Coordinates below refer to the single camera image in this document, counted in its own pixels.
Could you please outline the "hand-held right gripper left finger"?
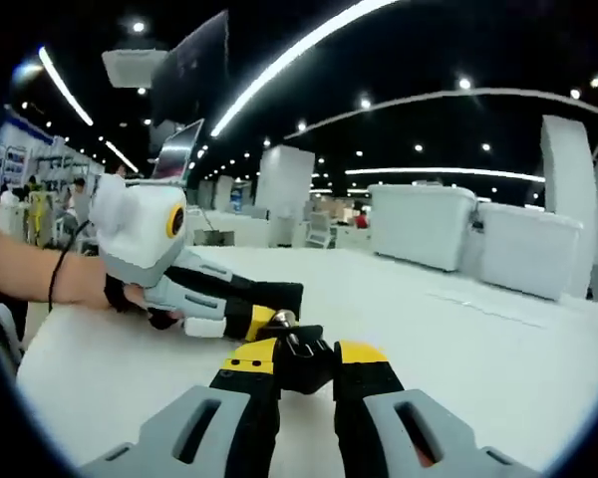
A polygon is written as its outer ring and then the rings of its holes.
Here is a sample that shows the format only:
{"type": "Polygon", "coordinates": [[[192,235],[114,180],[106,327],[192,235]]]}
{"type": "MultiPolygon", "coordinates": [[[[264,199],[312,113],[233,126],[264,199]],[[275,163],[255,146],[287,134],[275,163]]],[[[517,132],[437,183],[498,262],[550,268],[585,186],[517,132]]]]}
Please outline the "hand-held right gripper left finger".
{"type": "Polygon", "coordinates": [[[196,385],[83,477],[267,477],[279,431],[275,339],[234,351],[209,386],[196,385]]]}

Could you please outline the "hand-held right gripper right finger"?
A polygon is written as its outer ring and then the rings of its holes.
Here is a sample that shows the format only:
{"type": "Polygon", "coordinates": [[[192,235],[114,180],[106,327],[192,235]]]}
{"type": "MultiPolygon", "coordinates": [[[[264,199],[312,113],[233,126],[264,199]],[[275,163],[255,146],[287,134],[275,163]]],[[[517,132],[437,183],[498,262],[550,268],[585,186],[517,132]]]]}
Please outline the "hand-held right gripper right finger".
{"type": "Polygon", "coordinates": [[[334,345],[334,426],[347,477],[534,477],[419,389],[372,346],[334,345]]]}

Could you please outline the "person's left hand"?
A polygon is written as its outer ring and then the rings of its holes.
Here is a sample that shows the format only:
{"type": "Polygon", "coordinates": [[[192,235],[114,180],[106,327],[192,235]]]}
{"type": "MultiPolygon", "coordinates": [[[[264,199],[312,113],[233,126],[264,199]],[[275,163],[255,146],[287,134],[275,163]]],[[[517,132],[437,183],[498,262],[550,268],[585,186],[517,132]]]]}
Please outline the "person's left hand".
{"type": "Polygon", "coordinates": [[[145,291],[110,276],[100,257],[69,254],[54,286],[54,302],[118,313],[146,311],[151,324],[167,329],[183,319],[181,311],[159,311],[149,306],[145,291]]]}

